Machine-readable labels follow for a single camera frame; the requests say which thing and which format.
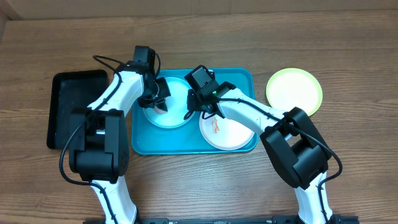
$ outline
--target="table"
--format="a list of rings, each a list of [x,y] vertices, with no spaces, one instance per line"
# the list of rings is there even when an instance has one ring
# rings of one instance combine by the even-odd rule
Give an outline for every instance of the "table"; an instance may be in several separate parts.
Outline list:
[[[11,21],[0,42],[0,220],[81,223],[103,218],[89,187],[66,183],[45,145],[52,78],[132,59],[149,45],[162,68],[245,67],[266,103],[270,76],[309,71],[323,88],[312,121],[344,171],[327,184],[334,213],[361,223],[398,219],[398,11]],[[131,131],[131,115],[127,124]],[[75,179],[66,162],[68,174]],[[337,169],[329,161],[329,174]],[[247,154],[140,156],[126,174],[143,217],[255,218],[296,214],[294,191],[261,144]]]

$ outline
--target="yellow plate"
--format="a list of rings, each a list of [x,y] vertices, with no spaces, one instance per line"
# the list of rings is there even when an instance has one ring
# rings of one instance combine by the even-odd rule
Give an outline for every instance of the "yellow plate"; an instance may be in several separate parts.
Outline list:
[[[318,80],[298,68],[282,69],[271,76],[266,94],[273,108],[290,111],[296,106],[309,116],[319,109],[323,98]]]

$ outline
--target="blue tray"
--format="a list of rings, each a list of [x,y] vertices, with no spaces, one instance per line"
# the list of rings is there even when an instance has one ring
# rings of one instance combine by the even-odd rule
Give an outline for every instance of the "blue tray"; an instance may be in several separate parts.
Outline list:
[[[244,94],[254,99],[253,77],[244,68],[209,68],[216,73],[218,83],[230,82]],[[184,76],[192,69],[161,70],[160,77]],[[224,151],[206,142],[199,129],[200,113],[196,112],[190,121],[178,128],[165,129],[152,124],[144,115],[142,108],[135,102],[132,106],[132,148],[142,155],[176,155],[176,154],[212,154],[230,152],[249,152],[259,141],[255,134],[253,138],[240,149]]]

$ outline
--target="black tray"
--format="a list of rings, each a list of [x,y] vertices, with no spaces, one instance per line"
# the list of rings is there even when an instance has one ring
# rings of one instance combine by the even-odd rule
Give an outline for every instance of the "black tray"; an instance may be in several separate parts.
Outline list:
[[[62,149],[68,140],[70,112],[87,107],[108,87],[104,70],[58,73],[52,80],[47,147]]]

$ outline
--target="wood grain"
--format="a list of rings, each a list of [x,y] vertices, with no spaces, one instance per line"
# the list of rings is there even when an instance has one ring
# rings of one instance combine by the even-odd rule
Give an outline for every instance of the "wood grain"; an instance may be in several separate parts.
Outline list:
[[[359,215],[361,223],[396,222],[397,18],[398,11],[348,11],[8,22],[0,43],[0,222],[103,217],[90,188],[61,178],[60,152],[45,145],[51,83],[59,72],[103,68],[93,54],[127,61],[135,45],[156,49],[163,68],[245,67],[264,103],[274,72],[298,67],[314,74],[324,97],[312,120],[344,165],[327,185],[331,208]],[[130,134],[130,115],[127,125]],[[335,172],[335,162],[329,164]],[[298,210],[261,144],[228,155],[150,157],[131,150],[126,180],[143,217],[253,218]]]

